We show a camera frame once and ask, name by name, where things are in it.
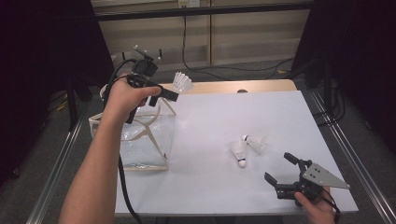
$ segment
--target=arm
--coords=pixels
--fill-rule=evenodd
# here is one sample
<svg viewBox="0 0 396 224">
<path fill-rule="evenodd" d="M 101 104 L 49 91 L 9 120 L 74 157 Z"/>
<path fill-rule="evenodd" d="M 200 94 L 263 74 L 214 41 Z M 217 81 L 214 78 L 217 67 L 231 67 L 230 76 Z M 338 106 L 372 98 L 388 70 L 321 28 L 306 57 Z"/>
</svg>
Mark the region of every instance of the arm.
<svg viewBox="0 0 396 224">
<path fill-rule="evenodd" d="M 330 195 L 323 191 L 322 196 L 327 200 L 331 201 Z M 318 203 L 311 203 L 301 192 L 294 193 L 294 197 L 297 201 L 306 209 L 306 217 L 310 224 L 333 224 L 334 213 L 332 207 L 320 200 Z"/>
<path fill-rule="evenodd" d="M 87 155 L 67 192 L 59 223 L 112 223 L 116 206 L 117 169 L 122 126 L 130 111 L 161 89 L 133 89 L 114 83 Z"/>
</svg>

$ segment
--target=white tabletop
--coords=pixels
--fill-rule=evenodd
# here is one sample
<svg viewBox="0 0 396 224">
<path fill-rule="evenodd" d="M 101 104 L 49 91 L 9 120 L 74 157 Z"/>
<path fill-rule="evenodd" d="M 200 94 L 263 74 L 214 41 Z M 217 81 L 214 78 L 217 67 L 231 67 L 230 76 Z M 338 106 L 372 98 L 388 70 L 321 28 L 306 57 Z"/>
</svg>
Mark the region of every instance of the white tabletop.
<svg viewBox="0 0 396 224">
<path fill-rule="evenodd" d="M 144 216 L 262 216 L 301 214 L 292 200 L 279 200 L 264 180 L 298 180 L 299 168 L 285 152 L 312 160 L 341 176 L 299 91 L 180 95 L 171 106 L 176 128 L 168 171 L 126 172 L 129 197 Z M 230 144 L 244 134 L 265 135 L 261 155 L 247 150 L 241 168 Z M 332 188 L 342 212 L 356 212 L 349 190 Z M 127 214 L 118 185 L 116 214 Z"/>
</svg>

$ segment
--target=gray floor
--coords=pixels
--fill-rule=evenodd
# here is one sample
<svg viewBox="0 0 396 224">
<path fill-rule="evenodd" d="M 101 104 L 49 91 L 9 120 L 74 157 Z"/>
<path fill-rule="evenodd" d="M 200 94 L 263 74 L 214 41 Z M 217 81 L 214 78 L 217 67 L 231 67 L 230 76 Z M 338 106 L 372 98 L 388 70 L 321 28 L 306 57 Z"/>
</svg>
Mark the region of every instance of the gray floor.
<svg viewBox="0 0 396 224">
<path fill-rule="evenodd" d="M 233 66 L 239 68 L 263 68 L 277 64 L 277 62 L 267 63 L 244 63 Z M 288 69 L 291 63 L 284 63 L 279 68 Z M 266 79 L 271 76 L 274 70 L 261 72 L 241 72 L 230 69 L 210 69 L 210 73 L 232 80 L 244 79 Z M 208 74 L 190 73 L 193 81 L 219 81 L 220 79 Z M 158 82 L 171 82 L 175 71 L 161 72 L 153 79 Z M 273 78 L 281 78 L 283 75 L 276 74 Z M 311 91 L 321 91 L 321 87 L 315 90 L 307 90 L 304 85 L 304 76 L 296 78 L 295 84 L 304 94 L 305 100 L 313 113 L 318 112 L 316 104 L 311 98 Z M 50 108 L 59 104 L 54 102 Z M 91 104 L 89 116 L 100 111 L 101 107 Z M 390 181 L 396 174 L 396 158 L 382 141 L 381 136 L 366 128 L 365 119 L 352 102 L 346 98 L 346 115 L 338 123 L 347 136 L 350 144 L 355 148 L 361 161 L 371 174 L 375 183 L 382 190 L 389 203 L 396 207 L 396 183 Z M 45 129 L 35 142 L 34 148 L 21 165 L 21 176 L 18 179 L 9 180 L 0 188 L 0 223 L 26 223 L 41 190 L 43 189 L 50 171 L 56 162 L 64 140 L 68 135 L 69 118 L 67 108 L 61 111 L 53 111 L 48 119 Z M 328 147 L 339 166 L 344 179 L 349 183 L 352 196 L 354 197 L 360 211 L 353 214 L 343 214 L 339 223 L 383 223 L 382 217 L 378 214 L 372 200 L 366 193 L 366 189 L 361 184 L 359 177 L 355 175 L 353 167 L 349 164 L 344 152 L 339 147 L 331 130 L 327 126 L 319 128 Z M 59 211 L 62 206 L 64 194 L 68 189 L 71 179 L 78 168 L 91 141 L 88 121 L 85 119 L 78 138 L 73 147 L 73 153 L 68 158 L 64 167 L 64 173 L 60 179 L 58 188 L 54 192 L 48 211 L 42 223 L 56 223 Z M 155 217 L 145 217 L 144 223 L 155 223 Z M 306 223 L 304 217 L 237 217 L 236 219 L 224 219 L 213 217 L 185 217 L 185 218 L 160 218 L 157 223 Z M 115 219 L 115 223 L 134 223 L 127 217 Z"/>
</svg>

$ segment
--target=hand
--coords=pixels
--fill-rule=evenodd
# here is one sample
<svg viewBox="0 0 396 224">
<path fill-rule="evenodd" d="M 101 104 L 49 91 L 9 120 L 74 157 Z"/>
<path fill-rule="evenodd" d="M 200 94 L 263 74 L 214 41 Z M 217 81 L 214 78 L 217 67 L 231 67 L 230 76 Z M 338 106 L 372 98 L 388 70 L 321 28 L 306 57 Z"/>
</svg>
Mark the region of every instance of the hand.
<svg viewBox="0 0 396 224">
<path fill-rule="evenodd" d="M 324 189 L 330 193 L 329 187 L 324 187 Z M 328 195 L 324 190 L 322 191 L 322 196 L 330 202 L 332 201 L 330 195 Z M 334 223 L 334 212 L 328 203 L 324 202 L 323 200 L 320 200 L 318 203 L 311 203 L 301 192 L 295 192 L 294 197 L 306 209 L 306 216 L 310 224 Z"/>
<path fill-rule="evenodd" d="M 127 83 L 126 78 L 121 78 L 111 88 L 102 119 L 110 117 L 111 119 L 125 122 L 131 111 L 138 106 L 145 105 L 147 97 L 160 93 L 161 88 L 159 87 L 132 88 Z"/>
</svg>

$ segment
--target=wall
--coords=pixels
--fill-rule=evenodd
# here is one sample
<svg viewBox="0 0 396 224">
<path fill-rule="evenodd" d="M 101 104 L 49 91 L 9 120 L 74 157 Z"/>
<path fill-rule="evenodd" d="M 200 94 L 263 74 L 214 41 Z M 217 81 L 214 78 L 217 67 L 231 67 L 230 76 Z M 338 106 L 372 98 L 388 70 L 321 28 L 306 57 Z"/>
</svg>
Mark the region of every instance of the wall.
<svg viewBox="0 0 396 224">
<path fill-rule="evenodd" d="M 276 0 L 203 0 L 201 7 L 277 3 Z M 96 7 L 97 13 L 177 8 L 177 1 Z M 258 12 L 187 18 L 186 61 L 190 66 L 256 62 L 292 57 L 309 10 Z M 110 53 L 129 52 L 134 45 L 153 57 L 163 52 L 161 70 L 183 67 L 181 17 L 100 22 Z"/>
</svg>

